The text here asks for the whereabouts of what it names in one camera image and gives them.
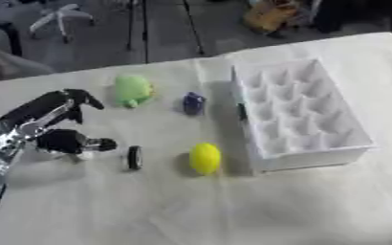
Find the floor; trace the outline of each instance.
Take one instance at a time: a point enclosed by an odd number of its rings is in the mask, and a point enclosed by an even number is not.
[[[83,10],[97,20],[95,27],[87,21],[67,21],[72,36],[70,44],[64,44],[55,25],[49,26],[32,40],[28,27],[39,16],[37,4],[5,8],[0,1],[0,19],[12,21],[21,31],[24,57],[54,67],[58,72],[68,72],[98,67],[143,63],[142,11],[138,7],[134,31],[134,47],[125,49],[128,12],[115,8],[108,2],[113,0],[59,0],[59,4],[81,3]],[[206,49],[206,56],[238,51],[261,46],[307,41],[355,33],[381,32],[383,25],[352,24],[341,32],[322,34],[303,29],[287,30],[286,38],[275,39],[253,33],[240,23],[242,14],[248,9],[245,0],[228,0],[209,3],[206,0],[188,0],[197,29]],[[150,62],[177,60],[198,56],[182,0],[149,0],[149,47]]]

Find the office chair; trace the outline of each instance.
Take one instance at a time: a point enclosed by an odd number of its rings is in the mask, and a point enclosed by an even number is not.
[[[28,4],[33,2],[38,2],[43,7],[42,17],[35,21],[30,26],[30,35],[32,38],[36,38],[35,33],[48,25],[49,23],[56,21],[57,27],[62,35],[62,40],[64,43],[69,43],[71,38],[68,36],[67,31],[65,30],[64,19],[65,18],[83,18],[89,20],[89,25],[94,26],[95,20],[94,17],[84,11],[80,10],[80,6],[78,4],[68,4],[62,7],[57,7],[53,9],[47,8],[48,2],[53,2],[56,0],[6,0],[5,4],[8,6],[13,6],[14,2],[18,1],[21,4]]]

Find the toy wheel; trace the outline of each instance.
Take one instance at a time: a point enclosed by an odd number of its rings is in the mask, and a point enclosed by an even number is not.
[[[142,149],[140,146],[132,145],[129,147],[127,164],[129,169],[139,170],[142,168]]]

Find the table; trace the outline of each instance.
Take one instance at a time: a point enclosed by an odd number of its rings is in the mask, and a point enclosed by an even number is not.
[[[230,65],[307,57],[322,60],[378,147],[351,165],[249,177]],[[153,80],[155,99],[136,110],[115,107],[108,95],[118,73]],[[9,80],[0,82],[0,115],[64,87],[107,104],[85,108],[79,129],[142,145],[144,168],[120,172],[119,152],[79,165],[24,156],[0,205],[0,244],[392,244],[391,33]],[[207,96],[203,117],[175,111],[189,90]],[[186,168],[186,153],[200,141],[223,150],[213,176]]]

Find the black wheel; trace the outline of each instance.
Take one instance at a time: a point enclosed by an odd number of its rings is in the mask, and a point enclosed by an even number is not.
[[[70,43],[71,39],[68,35],[62,35],[62,41],[67,44]]]
[[[205,51],[203,50],[203,49],[198,49],[198,54],[200,55],[200,56],[204,56],[205,55]]]
[[[30,32],[30,38],[31,38],[32,40],[36,40],[36,39],[37,39],[37,36],[35,35],[35,33],[31,33],[31,32]]]
[[[142,168],[142,149],[138,145],[132,145],[127,152],[127,164],[129,169],[139,170]]]

